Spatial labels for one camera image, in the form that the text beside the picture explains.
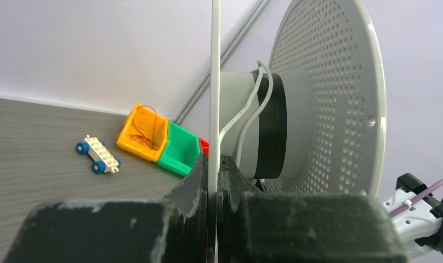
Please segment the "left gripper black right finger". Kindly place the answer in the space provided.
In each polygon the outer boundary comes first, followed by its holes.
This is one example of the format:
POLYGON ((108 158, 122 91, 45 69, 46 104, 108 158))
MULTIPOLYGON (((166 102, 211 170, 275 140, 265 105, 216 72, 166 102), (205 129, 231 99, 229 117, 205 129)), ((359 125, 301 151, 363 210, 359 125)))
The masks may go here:
POLYGON ((407 262, 383 206, 365 195, 262 192, 222 156, 220 262, 407 262))

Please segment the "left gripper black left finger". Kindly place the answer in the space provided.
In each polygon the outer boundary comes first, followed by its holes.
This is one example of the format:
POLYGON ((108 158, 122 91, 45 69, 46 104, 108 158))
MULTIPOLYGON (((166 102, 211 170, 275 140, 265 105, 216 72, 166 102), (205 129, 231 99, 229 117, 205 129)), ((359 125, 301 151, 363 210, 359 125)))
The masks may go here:
POLYGON ((205 262, 208 157, 159 199, 65 199, 25 218, 5 262, 205 262))

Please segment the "clear plastic cable spool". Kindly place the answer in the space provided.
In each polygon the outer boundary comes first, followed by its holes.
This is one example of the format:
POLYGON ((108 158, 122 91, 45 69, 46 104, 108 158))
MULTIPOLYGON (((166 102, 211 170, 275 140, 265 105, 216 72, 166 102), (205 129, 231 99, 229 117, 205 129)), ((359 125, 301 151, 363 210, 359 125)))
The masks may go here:
POLYGON ((362 1, 292 1, 269 62, 249 72, 220 63, 212 51, 210 193, 229 156, 269 191, 377 195, 385 79, 362 1))

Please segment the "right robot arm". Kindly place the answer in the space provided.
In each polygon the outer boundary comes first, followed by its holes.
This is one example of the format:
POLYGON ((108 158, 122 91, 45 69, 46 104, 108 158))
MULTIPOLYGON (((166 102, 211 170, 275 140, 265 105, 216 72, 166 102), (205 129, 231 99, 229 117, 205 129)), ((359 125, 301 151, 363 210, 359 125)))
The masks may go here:
POLYGON ((443 179, 427 186, 406 173, 398 177, 393 196, 383 206, 408 259, 433 251, 443 255, 443 179))

